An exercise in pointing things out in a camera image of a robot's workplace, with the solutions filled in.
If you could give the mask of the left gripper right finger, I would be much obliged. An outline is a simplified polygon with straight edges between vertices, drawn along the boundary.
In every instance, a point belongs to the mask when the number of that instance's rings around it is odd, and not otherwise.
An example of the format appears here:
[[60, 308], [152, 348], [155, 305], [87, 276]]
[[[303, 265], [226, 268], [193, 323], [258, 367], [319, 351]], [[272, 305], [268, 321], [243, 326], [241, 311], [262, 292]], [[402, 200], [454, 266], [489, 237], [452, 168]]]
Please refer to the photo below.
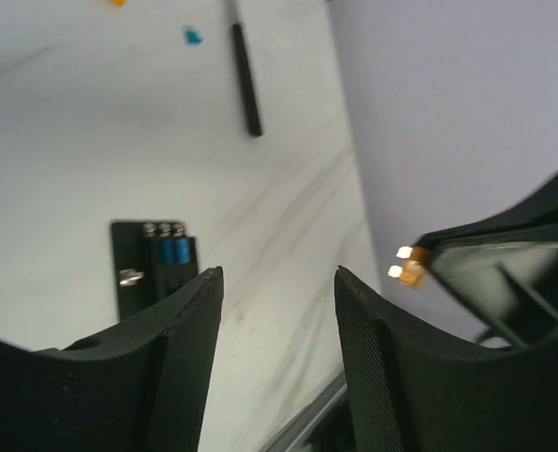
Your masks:
[[358, 450], [558, 451], [558, 338], [482, 347], [345, 267], [334, 298]]

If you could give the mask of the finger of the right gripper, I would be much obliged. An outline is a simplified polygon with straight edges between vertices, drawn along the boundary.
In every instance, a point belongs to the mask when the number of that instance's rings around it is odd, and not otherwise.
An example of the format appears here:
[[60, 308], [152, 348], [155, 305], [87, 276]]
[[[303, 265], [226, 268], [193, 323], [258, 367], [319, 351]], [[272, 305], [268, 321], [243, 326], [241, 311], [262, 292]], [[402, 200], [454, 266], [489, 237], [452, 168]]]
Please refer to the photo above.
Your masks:
[[414, 267], [486, 324], [477, 343], [558, 337], [558, 171], [499, 214], [422, 235]]

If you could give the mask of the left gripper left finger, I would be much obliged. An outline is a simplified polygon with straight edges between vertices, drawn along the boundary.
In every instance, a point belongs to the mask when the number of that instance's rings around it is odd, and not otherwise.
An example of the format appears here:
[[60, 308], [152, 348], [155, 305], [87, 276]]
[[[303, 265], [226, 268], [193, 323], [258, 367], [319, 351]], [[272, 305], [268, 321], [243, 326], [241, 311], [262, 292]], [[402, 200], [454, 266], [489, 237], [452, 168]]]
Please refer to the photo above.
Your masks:
[[0, 341], [0, 451], [194, 451], [224, 298], [212, 267], [65, 349]]

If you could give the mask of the orange fuse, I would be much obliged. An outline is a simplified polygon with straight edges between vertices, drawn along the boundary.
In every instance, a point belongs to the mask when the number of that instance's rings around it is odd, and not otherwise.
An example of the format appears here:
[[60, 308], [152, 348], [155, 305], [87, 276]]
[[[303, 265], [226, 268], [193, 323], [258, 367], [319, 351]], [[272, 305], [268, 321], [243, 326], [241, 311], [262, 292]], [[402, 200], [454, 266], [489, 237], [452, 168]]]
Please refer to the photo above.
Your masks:
[[401, 285], [419, 289], [426, 278], [430, 253], [420, 247], [403, 246], [396, 252], [402, 264], [390, 266], [388, 276]]

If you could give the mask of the black fuse box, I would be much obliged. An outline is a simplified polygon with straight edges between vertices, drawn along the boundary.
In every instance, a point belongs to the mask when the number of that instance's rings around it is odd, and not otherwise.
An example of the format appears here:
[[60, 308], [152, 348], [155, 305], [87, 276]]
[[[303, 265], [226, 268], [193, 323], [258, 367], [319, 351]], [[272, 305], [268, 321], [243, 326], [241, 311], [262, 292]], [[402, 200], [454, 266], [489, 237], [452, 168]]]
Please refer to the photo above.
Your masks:
[[199, 275], [197, 238], [180, 220], [114, 220], [109, 232], [121, 321]]

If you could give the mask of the blue fuse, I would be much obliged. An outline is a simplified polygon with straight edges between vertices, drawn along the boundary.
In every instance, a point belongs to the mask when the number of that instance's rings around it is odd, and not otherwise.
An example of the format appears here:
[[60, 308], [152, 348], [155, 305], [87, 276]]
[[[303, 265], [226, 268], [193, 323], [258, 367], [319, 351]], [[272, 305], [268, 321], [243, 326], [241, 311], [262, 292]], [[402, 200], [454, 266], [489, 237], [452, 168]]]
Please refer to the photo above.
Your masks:
[[203, 37], [196, 27], [188, 25], [183, 28], [184, 41], [188, 45], [199, 45], [203, 43]]

